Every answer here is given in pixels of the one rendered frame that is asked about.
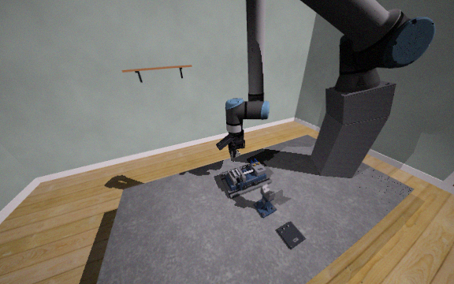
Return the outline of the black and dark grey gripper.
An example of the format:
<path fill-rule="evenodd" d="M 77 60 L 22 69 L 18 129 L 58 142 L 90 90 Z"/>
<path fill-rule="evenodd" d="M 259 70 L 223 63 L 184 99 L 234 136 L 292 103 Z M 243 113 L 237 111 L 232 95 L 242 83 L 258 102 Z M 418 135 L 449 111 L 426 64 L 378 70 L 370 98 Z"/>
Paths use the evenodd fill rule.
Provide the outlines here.
<path fill-rule="evenodd" d="M 229 147 L 229 154 L 231 160 L 234 162 L 235 158 L 240 155 L 240 152 L 237 149 L 245 148 L 245 140 L 244 140 L 244 130 L 239 133 L 230 133 L 230 135 L 234 135 L 236 139 L 228 144 Z"/>

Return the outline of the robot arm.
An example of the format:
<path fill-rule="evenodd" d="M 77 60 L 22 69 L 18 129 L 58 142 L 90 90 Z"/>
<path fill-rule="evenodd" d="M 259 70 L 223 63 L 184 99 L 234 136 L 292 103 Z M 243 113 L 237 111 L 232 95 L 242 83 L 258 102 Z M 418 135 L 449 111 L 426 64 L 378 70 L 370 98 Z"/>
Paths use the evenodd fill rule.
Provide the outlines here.
<path fill-rule="evenodd" d="M 409 19 L 399 9 L 385 10 L 376 0 L 300 1 L 344 34 L 339 45 L 337 92 L 377 87 L 380 84 L 377 68 L 411 64 L 434 39 L 435 24 L 429 17 Z M 230 133 L 243 130 L 243 119 L 267 119 L 270 110 L 270 103 L 261 100 L 264 100 L 266 0 L 246 0 L 246 12 L 250 102 L 238 98 L 226 101 L 226 130 Z"/>

